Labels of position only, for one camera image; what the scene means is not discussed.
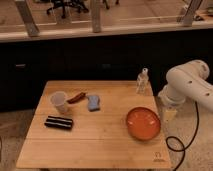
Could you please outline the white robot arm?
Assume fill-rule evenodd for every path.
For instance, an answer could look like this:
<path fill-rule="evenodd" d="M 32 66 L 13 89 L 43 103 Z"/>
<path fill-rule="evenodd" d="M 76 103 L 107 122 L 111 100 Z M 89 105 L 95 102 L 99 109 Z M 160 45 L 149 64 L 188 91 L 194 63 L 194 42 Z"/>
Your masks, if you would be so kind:
<path fill-rule="evenodd" d="M 162 120 L 172 120 L 187 98 L 213 112 L 213 85 L 206 81 L 209 75 L 209 66 L 202 60 L 192 60 L 169 69 L 167 84 L 158 93 L 163 104 Z"/>

